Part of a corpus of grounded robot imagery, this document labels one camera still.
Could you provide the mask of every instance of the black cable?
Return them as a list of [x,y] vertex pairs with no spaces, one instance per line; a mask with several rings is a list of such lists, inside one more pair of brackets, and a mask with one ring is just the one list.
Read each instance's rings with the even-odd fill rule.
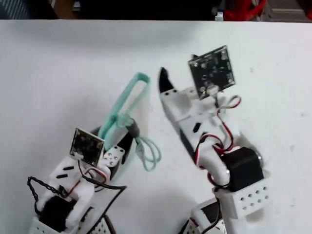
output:
[[206,232],[210,231],[212,228],[214,228],[218,224],[218,222],[220,220],[220,217],[221,217],[221,207],[220,207],[220,200],[219,200],[219,198],[217,198],[216,201],[218,203],[218,215],[217,215],[215,221],[208,228],[204,229],[201,232],[201,234],[205,234]]
[[82,170],[81,170],[81,167],[80,167],[80,161],[78,160],[78,167],[79,167],[79,170],[80,170],[80,173],[82,175],[82,178],[84,178],[85,180],[87,180],[88,182],[94,184],[94,185],[98,185],[100,187],[104,187],[104,188],[107,188],[107,189],[112,189],[112,190],[125,190],[127,188],[126,185],[124,186],[113,186],[113,185],[109,185],[109,184],[104,184],[104,183],[101,183],[101,182],[98,182],[97,180],[95,179],[92,179],[92,178],[89,178],[89,177],[86,177]]
[[101,215],[101,217],[98,219],[98,221],[93,225],[93,227],[89,230],[89,232],[87,234],[90,234],[93,229],[101,222],[102,218],[106,216],[106,213],[108,211],[108,209],[112,206],[113,202],[117,199],[117,197],[119,197],[119,195],[127,188],[127,186],[113,186],[113,185],[108,185],[108,184],[104,184],[104,183],[101,183],[101,182],[98,182],[94,179],[91,179],[91,178],[88,178],[86,177],[82,170],[81,170],[81,167],[80,167],[80,161],[78,160],[78,167],[79,167],[79,170],[80,170],[80,173],[82,175],[82,178],[84,178],[85,180],[87,180],[88,182],[92,183],[92,184],[95,184],[95,185],[98,185],[102,188],[107,188],[107,189],[112,189],[112,190],[119,190],[119,192],[113,197],[113,199],[108,203],[106,209],[104,210],[103,214]]
[[95,190],[94,192],[95,192],[95,193],[98,193],[98,192],[101,192],[103,189],[104,189],[104,188],[102,187],[102,188],[100,188],[100,189],[98,189],[98,190]]
[[41,214],[41,212],[40,212],[40,211],[38,210],[38,208],[37,208],[37,203],[38,203],[38,201],[39,201],[39,197],[38,197],[38,194],[36,193],[34,187],[33,187],[32,184],[31,184],[31,181],[32,181],[32,180],[35,181],[35,182],[37,182],[39,185],[43,186],[43,187],[46,188],[47,190],[50,190],[50,191],[53,192],[54,194],[57,194],[57,195],[61,196],[62,198],[67,198],[68,195],[69,195],[65,189],[59,191],[59,190],[57,190],[56,188],[54,188],[54,187],[52,187],[52,186],[50,186],[50,185],[44,183],[42,180],[37,179],[36,177],[33,177],[33,176],[28,177],[27,185],[28,185],[30,191],[32,192],[32,194],[33,194],[33,196],[34,196],[34,199],[35,199],[35,212],[36,212],[36,214],[38,214],[38,215]]

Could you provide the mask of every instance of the perforated bracket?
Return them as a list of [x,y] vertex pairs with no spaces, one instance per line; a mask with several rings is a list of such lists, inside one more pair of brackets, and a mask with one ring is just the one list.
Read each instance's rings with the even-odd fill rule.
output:
[[[72,230],[65,230],[64,232],[61,232],[61,234],[76,234],[77,229],[78,226],[73,228]],[[29,230],[29,234],[60,234],[60,233],[48,227],[44,223],[41,223],[37,217],[34,217],[33,223]]]
[[97,166],[99,168],[103,167],[104,165],[107,167],[115,167],[122,159],[124,153],[124,149],[120,148],[119,146],[113,146],[109,151],[101,156]]
[[269,179],[265,178],[237,192],[220,189],[215,196],[220,199],[222,210],[233,219],[247,216],[270,202]]

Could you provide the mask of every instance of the white surface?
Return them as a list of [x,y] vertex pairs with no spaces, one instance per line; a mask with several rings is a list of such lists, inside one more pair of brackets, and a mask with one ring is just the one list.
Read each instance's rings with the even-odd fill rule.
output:
[[[189,87],[191,54],[224,44],[237,82],[226,92],[243,98],[232,112],[264,146],[278,224],[284,234],[309,233],[311,41],[312,25],[298,23],[1,21],[0,233],[28,231],[27,177],[47,180],[75,128],[101,124],[137,71],[152,78],[149,136],[163,160],[152,173],[133,160],[115,181],[129,188],[109,216],[118,234],[177,233],[191,208],[213,194],[163,113],[157,75],[165,66],[176,88]],[[106,205],[113,195],[99,199]]]

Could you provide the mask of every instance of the teal plastic loop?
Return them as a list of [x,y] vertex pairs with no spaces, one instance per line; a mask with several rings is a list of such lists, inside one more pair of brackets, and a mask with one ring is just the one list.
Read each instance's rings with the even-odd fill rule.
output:
[[[141,93],[135,98],[130,107],[123,114],[119,114],[121,108],[125,104],[127,98],[130,96],[135,85],[139,82],[143,81],[146,83],[145,87],[141,91]],[[150,88],[150,78],[143,74],[137,73],[129,82],[127,87],[119,96],[117,102],[113,106],[109,115],[105,118],[103,125],[100,127],[98,132],[98,137],[104,139],[104,148],[109,150],[113,146],[113,142],[111,142],[111,136],[117,128],[125,128],[130,126],[133,123],[133,119],[130,117],[130,114],[134,108],[136,108],[139,102],[147,95],[147,92]],[[137,146],[136,146],[136,154],[142,160],[143,166],[146,171],[150,172],[155,169],[156,164],[161,160],[161,152],[158,146],[149,138],[144,136],[138,136],[135,138]],[[152,158],[149,158],[145,154],[145,149],[143,143],[150,148],[152,153]],[[152,166],[149,168],[147,166],[147,162],[151,162]]]

